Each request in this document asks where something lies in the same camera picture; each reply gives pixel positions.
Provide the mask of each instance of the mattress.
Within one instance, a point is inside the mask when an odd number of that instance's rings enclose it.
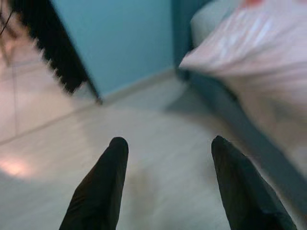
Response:
[[[201,41],[214,29],[214,26],[208,28],[203,20],[204,17],[198,13],[191,21],[195,46],[200,45]],[[224,83],[237,96],[242,109],[255,127],[281,149],[302,175],[307,178],[306,122],[293,117],[284,107],[241,87],[240,82]]]

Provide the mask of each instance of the teal wall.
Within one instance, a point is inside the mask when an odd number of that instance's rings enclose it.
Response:
[[[102,95],[173,65],[170,0],[53,0]]]

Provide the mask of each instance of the baseboard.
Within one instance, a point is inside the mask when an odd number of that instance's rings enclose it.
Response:
[[[113,103],[121,98],[127,97],[129,94],[145,89],[153,84],[160,83],[167,79],[173,78],[176,74],[174,67],[169,67],[159,73],[149,77],[140,79],[132,84],[126,85],[115,92],[111,92],[104,96],[104,104]]]

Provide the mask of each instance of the blue bed frame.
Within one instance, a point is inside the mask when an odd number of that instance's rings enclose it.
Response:
[[[172,0],[175,65],[193,49],[190,20],[210,0]],[[206,103],[224,119],[244,141],[250,152],[274,183],[293,202],[299,212],[307,215],[307,182],[280,149],[251,123],[236,96],[220,81],[197,73],[180,71],[180,78],[190,81]]]

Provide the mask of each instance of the bed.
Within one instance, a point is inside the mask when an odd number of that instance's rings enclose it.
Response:
[[[193,49],[192,31],[190,21],[197,10],[210,0],[172,0],[173,32],[174,32],[174,57],[175,65],[179,66],[187,52]],[[210,76],[202,76],[195,72],[177,69],[178,76],[188,81],[204,98],[207,105],[232,128],[233,132],[245,143],[253,154],[253,158],[270,176],[283,194],[291,200],[299,212],[307,215],[307,168],[304,146],[300,153],[291,156],[287,145],[283,145],[287,135],[273,135],[272,129],[264,129],[273,126],[270,119],[258,119],[257,111],[266,106],[264,103],[255,103],[254,107],[247,106],[247,101],[240,101],[238,94],[230,90],[226,85]],[[279,129],[292,129],[292,132],[303,129],[299,124],[297,129],[293,124],[279,124]],[[305,144],[306,134],[302,133],[302,145]]]

